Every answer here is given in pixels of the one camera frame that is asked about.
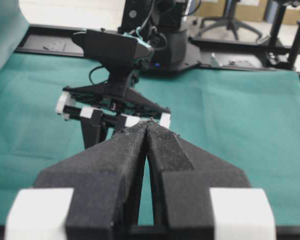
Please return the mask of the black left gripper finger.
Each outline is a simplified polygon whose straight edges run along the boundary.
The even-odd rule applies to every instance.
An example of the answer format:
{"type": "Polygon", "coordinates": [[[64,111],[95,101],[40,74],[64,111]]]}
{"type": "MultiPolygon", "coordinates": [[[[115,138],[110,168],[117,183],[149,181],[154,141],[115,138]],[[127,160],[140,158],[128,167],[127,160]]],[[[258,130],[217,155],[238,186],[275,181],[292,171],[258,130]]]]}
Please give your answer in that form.
{"type": "Polygon", "coordinates": [[[239,167],[150,122],[146,139],[155,216],[173,240],[274,240],[265,191],[239,167]]]}

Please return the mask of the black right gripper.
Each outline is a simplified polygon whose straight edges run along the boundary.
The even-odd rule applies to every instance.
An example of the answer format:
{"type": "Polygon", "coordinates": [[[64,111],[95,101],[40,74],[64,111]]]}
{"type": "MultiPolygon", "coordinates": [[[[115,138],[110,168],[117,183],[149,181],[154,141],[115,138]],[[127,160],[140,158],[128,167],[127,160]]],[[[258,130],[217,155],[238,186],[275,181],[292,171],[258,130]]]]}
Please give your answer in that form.
{"type": "Polygon", "coordinates": [[[65,120],[77,114],[86,150],[43,169],[31,188],[17,193],[6,220],[7,240],[112,240],[119,235],[145,159],[148,123],[138,122],[153,118],[167,129],[171,125],[170,109],[136,91],[138,81],[131,74],[122,82],[109,78],[63,88],[55,112],[65,120]],[[118,133],[106,141],[101,109],[119,114],[118,133]]]}

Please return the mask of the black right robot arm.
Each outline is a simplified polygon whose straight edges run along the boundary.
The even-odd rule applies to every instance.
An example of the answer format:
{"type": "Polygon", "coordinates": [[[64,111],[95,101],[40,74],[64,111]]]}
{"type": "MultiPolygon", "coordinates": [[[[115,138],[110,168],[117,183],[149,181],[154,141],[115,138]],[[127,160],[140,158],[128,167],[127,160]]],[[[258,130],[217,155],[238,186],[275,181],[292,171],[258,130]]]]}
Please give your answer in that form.
{"type": "Polygon", "coordinates": [[[161,17],[170,0],[129,0],[117,33],[87,29],[72,41],[97,60],[108,79],[65,87],[56,112],[81,122],[84,151],[47,170],[73,195],[69,238],[97,240],[274,240],[266,193],[237,166],[171,131],[168,108],[134,88],[139,72],[175,40],[187,49],[182,25],[161,17]]]}

